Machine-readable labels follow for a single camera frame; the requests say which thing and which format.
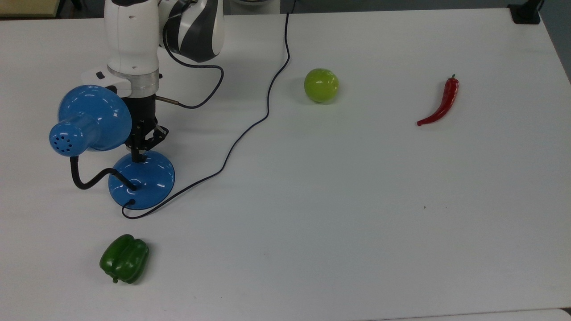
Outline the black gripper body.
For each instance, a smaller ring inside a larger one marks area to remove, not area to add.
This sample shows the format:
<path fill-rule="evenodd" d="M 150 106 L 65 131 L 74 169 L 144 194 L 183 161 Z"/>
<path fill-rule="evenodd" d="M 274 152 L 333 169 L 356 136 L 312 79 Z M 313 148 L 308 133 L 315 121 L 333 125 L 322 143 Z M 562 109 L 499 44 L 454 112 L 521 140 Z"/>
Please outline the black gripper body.
<path fill-rule="evenodd" d="M 121 98 L 131 115 L 131 130 L 137 129 L 141 124 L 143 132 L 151 132 L 157 126 L 156 95 L 144 98 Z"/>

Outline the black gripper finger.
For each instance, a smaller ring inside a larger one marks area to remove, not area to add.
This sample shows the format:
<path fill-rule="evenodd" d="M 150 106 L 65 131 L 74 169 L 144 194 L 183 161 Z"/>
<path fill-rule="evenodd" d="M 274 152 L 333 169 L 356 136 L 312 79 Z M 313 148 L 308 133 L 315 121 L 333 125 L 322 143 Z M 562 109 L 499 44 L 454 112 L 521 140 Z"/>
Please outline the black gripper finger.
<path fill-rule="evenodd" d="M 144 137 L 143 140 L 143 150 L 149 151 L 155 148 L 158 144 L 165 140 L 166 136 L 168 136 L 169 130 L 164 126 L 155 126 L 152 130 L 152 135 L 147 138 Z"/>
<path fill-rule="evenodd" d="M 144 140 L 143 125 L 135 125 L 132 129 L 132 161 L 134 163 L 145 161 L 145 149 L 142 146 Z"/>

